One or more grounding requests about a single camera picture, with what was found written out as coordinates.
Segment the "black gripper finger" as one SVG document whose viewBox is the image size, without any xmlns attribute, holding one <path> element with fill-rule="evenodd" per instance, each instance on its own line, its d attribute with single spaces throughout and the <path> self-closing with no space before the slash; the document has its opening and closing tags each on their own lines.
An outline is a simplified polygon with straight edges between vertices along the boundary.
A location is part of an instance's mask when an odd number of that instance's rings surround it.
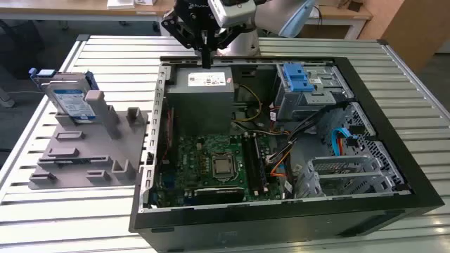
<svg viewBox="0 0 450 253">
<path fill-rule="evenodd" d="M 200 24 L 200 16 L 190 12 L 177 13 L 176 10 L 164 16 L 162 25 L 172 36 L 181 42 L 188 49 L 194 49 L 202 58 L 202 67 L 209 68 L 209 47 L 206 36 Z"/>
<path fill-rule="evenodd" d="M 248 28 L 246 24 L 241 24 L 232 28 L 228 28 L 224 32 L 220 30 L 209 30 L 208 31 L 208 68 L 212 68 L 213 56 L 212 53 L 218 49 L 225 49 L 232 42 L 237 39 L 237 37 L 245 32 Z"/>
</svg>

